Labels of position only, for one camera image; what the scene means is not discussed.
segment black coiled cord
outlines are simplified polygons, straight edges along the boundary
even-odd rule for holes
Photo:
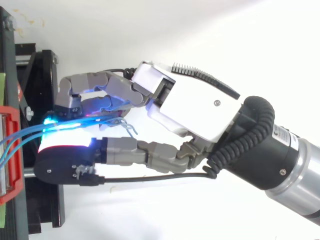
[[[257,146],[273,131],[275,111],[267,100],[249,96],[243,104],[257,114],[257,123],[250,131],[221,147],[208,159],[206,163],[209,166],[204,166],[203,170],[212,179],[216,179],[225,166]]]

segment blue cable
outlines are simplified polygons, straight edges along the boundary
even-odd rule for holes
[[[50,124],[39,124],[39,125],[34,125],[25,129],[22,129],[20,131],[17,131],[13,134],[11,134],[10,136],[7,136],[5,139],[0,141],[0,145],[6,143],[7,141],[9,141],[10,139],[19,136],[17,139],[22,138],[25,135],[28,135],[30,133],[33,132],[37,132],[37,131],[42,131],[43,129],[47,129],[47,128],[53,128],[55,126],[58,125],[67,125],[67,124],[76,124],[76,123],[81,123],[82,121],[91,121],[91,120],[97,120],[97,119],[102,119],[103,117],[101,116],[95,116],[95,117],[85,117],[85,118],[79,118],[79,119],[75,119],[75,120],[70,120],[70,121],[61,121],[61,122],[55,122],[55,123],[50,123]]]
[[[70,121],[62,121],[62,122],[55,122],[55,123],[50,123],[50,124],[40,124],[40,125],[36,125],[36,126],[31,126],[28,127],[26,129],[20,130],[8,137],[6,137],[4,140],[0,141],[0,145],[5,143],[7,141],[7,139],[11,139],[13,136],[15,136],[6,146],[2,156],[0,157],[0,164],[4,161],[6,155],[8,154],[10,147],[12,146],[12,144],[22,138],[25,135],[31,134],[33,132],[37,132],[37,131],[43,131],[44,129],[51,129],[60,125],[69,125],[69,124],[81,124],[81,123],[86,123],[86,122],[90,122],[93,121],[95,124],[101,124],[103,120],[106,121],[112,121],[113,119],[119,119],[120,117],[113,117],[113,118],[109,118],[109,119],[105,119],[105,117],[101,117],[101,116],[95,116],[95,117],[87,117],[87,118],[79,118],[79,119],[75,119],[75,120],[70,120]]]
[[[119,121],[119,123],[108,123],[110,121]],[[51,128],[52,125],[54,125],[54,127],[58,126],[58,125],[65,125],[65,124],[71,124],[71,123],[81,123],[82,122],[82,125],[80,126],[76,126],[76,127],[69,127],[69,128],[62,128],[62,129],[52,129],[52,130],[47,130],[47,131],[44,131],[44,132],[40,132],[40,133],[37,133],[33,136],[30,136],[28,138],[26,138],[25,140],[23,140],[20,144],[18,144],[10,153],[9,155],[6,157],[7,153],[9,152],[10,150],[10,147],[11,145],[17,140],[20,138],[20,136],[16,136],[7,146],[7,148],[5,149],[3,155],[1,156],[0,158],[0,169],[9,161],[9,159],[15,154],[15,152],[21,148],[25,143],[33,140],[33,139],[36,139],[38,137],[41,137],[42,135],[44,134],[49,134],[49,133],[54,133],[54,132],[58,132],[58,131],[65,131],[65,130],[73,130],[73,129],[78,129],[78,128],[86,128],[86,127],[89,127],[89,126],[93,126],[93,125],[97,125],[97,124],[107,124],[107,125],[110,125],[110,126],[119,126],[119,125],[122,125],[126,130],[127,132],[130,134],[131,137],[132,134],[130,133],[129,130],[133,130],[135,134],[138,134],[137,131],[135,130],[135,128],[131,125],[131,124],[127,124],[127,121],[122,118],[122,117],[112,117],[112,118],[109,118],[109,119],[103,119],[103,117],[101,116],[98,116],[98,117],[88,117],[88,118],[81,118],[81,119],[77,119],[77,120],[71,120],[71,121],[65,121],[65,122],[58,122],[58,123],[51,123],[51,124],[41,124],[41,125],[44,125],[46,126],[46,129],[49,129]],[[33,127],[28,127],[24,130],[27,130],[29,129],[29,131],[25,131],[25,132],[30,132],[31,128]]]
[[[18,151],[19,148],[21,148],[24,144],[26,144],[27,142],[39,138],[44,134],[50,134],[50,133],[54,133],[54,132],[58,132],[58,131],[67,131],[67,130],[74,130],[74,129],[79,129],[79,128],[86,128],[86,127],[90,127],[90,126],[94,126],[97,124],[101,124],[101,122],[99,121],[92,121],[92,123],[90,122],[85,122],[83,125],[80,126],[75,126],[75,127],[70,127],[70,128],[62,128],[62,129],[53,129],[53,130],[48,130],[48,131],[44,131],[44,132],[39,132],[35,135],[32,135],[26,139],[24,139],[21,143],[19,143],[9,154],[8,156],[3,160],[0,161],[0,169],[3,168],[3,166],[9,161],[10,158],[12,158],[12,156],[15,154],[16,151]]]

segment red bracket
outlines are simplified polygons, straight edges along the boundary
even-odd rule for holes
[[[10,106],[0,106],[0,114],[5,116],[5,136],[10,136],[20,130],[20,112],[18,109]],[[21,139],[18,139],[10,147],[12,151],[19,143]],[[10,189],[7,189],[6,194],[0,196],[0,205],[8,202],[17,196],[24,188],[23,179],[23,164],[22,164],[22,150],[21,148],[15,152],[15,154],[7,162],[8,176]]]

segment white wall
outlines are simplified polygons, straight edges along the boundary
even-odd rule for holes
[[[141,60],[196,66],[236,89],[241,101],[250,95],[266,98],[279,125],[320,144],[319,1],[0,0],[0,5],[17,19],[17,43],[36,42],[39,50],[59,56],[59,78],[136,67]],[[183,142],[157,123],[138,119],[143,111],[127,116],[138,139],[177,147]],[[212,127],[214,119],[201,121]],[[101,134],[126,132],[114,128]],[[104,166],[99,172],[113,177],[156,174],[143,166]],[[30,239],[320,238],[320,227],[226,171],[217,180],[64,189],[63,227],[43,224],[43,233]]]

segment blue light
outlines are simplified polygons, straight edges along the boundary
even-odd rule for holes
[[[57,123],[56,120],[47,117],[44,122],[45,125]],[[59,131],[59,129],[74,128],[80,126],[80,123],[73,124],[62,124],[56,127],[48,128],[45,131],[56,129],[57,132],[44,134],[41,138],[41,144],[39,152],[45,148],[52,146],[86,146],[88,147],[91,143],[93,135],[85,128],[77,128],[73,130]]]

